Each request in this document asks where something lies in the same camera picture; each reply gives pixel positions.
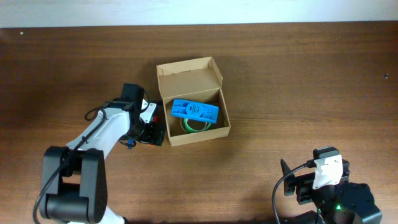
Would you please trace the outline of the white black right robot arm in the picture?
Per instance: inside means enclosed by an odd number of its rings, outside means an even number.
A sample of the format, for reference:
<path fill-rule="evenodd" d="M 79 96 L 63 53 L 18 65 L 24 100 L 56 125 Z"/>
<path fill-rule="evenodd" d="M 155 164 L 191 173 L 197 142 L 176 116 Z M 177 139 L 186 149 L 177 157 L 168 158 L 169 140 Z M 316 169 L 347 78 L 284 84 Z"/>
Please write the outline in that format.
<path fill-rule="evenodd" d="M 343 175 L 338 184 L 313 189 L 314 173 L 294 176 L 294 171 L 281 160 L 284 194 L 296 194 L 298 204 L 314 203 L 316 210 L 293 218 L 279 218 L 277 223 L 380 224 L 382 212 L 369 185 L 350 182 L 349 162 L 342 163 Z"/>

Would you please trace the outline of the blue ballpoint pen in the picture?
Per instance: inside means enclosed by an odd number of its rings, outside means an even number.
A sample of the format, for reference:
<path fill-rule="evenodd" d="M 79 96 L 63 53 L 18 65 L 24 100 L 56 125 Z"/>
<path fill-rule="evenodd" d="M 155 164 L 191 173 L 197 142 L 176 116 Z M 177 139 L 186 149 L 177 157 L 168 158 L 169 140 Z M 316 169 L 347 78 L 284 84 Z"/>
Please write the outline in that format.
<path fill-rule="evenodd" d="M 136 141 L 133 139 L 128 139 L 127 141 L 122 141 L 119 140 L 118 141 L 120 144 L 122 144 L 123 146 L 126 146 L 128 150 L 131 150 L 132 148 L 134 148 L 136 146 Z"/>

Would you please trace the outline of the blue plastic case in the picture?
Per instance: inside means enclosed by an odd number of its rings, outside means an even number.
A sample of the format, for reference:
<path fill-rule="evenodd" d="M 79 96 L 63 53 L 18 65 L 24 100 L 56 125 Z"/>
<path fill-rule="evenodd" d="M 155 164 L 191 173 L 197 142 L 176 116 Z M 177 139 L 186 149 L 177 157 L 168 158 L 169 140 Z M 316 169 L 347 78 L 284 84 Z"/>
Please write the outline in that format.
<path fill-rule="evenodd" d="M 219 108 L 197 101 L 174 99 L 171 115 L 204 123 L 216 124 Z"/>

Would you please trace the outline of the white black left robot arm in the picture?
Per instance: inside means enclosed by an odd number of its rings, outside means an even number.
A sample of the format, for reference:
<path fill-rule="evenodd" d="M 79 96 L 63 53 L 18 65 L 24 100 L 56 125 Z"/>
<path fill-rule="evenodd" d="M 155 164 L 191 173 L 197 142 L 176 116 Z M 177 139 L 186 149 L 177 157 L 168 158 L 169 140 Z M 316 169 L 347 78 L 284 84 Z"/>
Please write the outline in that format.
<path fill-rule="evenodd" d="M 121 96 L 89 110 L 90 125 L 65 146 L 44 153 L 42 183 L 32 209 L 39 218 L 57 223 L 127 223 L 108 206 L 105 159 L 114 145 L 161 146 L 165 127 L 157 121 L 160 102 L 145 89 L 124 84 Z"/>

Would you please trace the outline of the black white marker pen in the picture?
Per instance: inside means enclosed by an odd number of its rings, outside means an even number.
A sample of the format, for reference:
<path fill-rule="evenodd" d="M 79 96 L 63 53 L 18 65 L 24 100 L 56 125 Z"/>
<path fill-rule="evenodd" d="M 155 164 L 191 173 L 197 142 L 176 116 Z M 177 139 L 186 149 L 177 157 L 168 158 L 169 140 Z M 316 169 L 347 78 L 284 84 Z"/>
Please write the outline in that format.
<path fill-rule="evenodd" d="M 154 101 L 150 101 L 150 103 L 157 104 L 159 106 L 163 105 L 162 100 L 154 100 Z"/>

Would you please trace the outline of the brown cardboard box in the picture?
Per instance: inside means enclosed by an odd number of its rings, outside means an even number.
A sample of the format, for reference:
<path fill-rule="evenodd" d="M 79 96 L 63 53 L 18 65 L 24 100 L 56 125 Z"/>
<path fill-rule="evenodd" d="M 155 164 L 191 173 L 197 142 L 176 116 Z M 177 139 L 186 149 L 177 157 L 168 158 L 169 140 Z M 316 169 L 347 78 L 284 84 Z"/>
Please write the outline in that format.
<path fill-rule="evenodd" d="M 213 57 L 157 65 L 156 70 L 171 146 L 228 136 L 231 123 L 222 91 L 223 77 Z M 171 115 L 175 99 L 217 106 L 219 108 L 217 122 L 207 131 L 199 133 L 184 131 L 183 121 Z"/>

